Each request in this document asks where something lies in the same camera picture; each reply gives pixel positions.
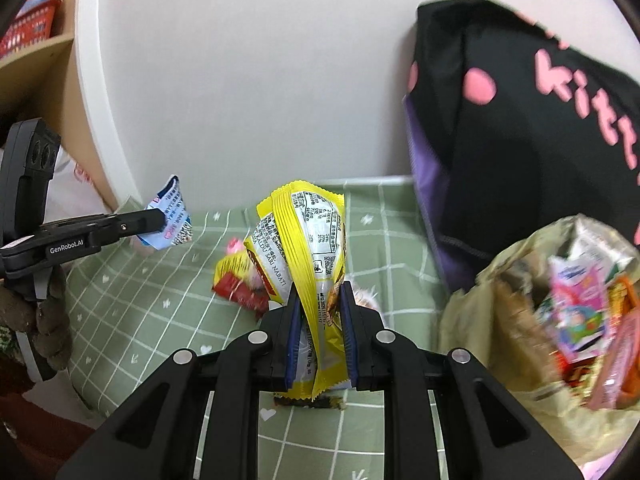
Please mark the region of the left hand brown glove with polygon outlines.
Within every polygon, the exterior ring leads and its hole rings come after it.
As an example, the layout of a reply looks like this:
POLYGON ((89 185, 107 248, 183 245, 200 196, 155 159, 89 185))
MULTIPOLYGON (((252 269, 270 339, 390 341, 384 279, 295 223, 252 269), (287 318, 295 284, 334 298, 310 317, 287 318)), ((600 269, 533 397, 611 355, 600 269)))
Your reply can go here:
POLYGON ((35 357, 56 372, 68 365, 73 350, 65 293, 62 266, 51 269, 42 299, 30 278, 1 281, 1 326, 25 334, 35 357))

